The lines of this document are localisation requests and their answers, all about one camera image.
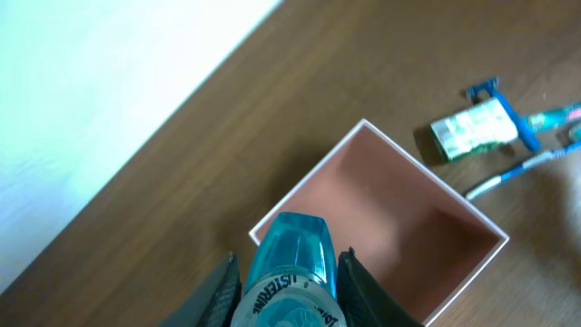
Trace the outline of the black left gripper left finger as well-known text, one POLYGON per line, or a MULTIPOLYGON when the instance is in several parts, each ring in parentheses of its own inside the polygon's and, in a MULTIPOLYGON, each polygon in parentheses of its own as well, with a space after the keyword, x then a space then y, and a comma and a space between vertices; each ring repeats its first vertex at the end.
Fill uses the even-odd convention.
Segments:
POLYGON ((241 301, 238 256, 229 253, 161 327, 230 326, 241 301))

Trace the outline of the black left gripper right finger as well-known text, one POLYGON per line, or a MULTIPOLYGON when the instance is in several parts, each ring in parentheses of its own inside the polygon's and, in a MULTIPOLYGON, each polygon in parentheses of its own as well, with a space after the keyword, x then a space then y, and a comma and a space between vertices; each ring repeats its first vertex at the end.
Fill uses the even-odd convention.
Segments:
POLYGON ((383 290, 353 248, 339 257, 337 301, 349 327, 423 327, 383 290))

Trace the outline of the teal mouthwash bottle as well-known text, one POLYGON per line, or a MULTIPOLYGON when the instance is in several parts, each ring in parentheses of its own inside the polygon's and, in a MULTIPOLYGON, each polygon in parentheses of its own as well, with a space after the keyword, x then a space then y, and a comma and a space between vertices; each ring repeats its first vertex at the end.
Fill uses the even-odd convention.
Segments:
POLYGON ((337 255, 325 221, 280 213, 251 263, 231 325, 343 327, 337 301, 337 255))

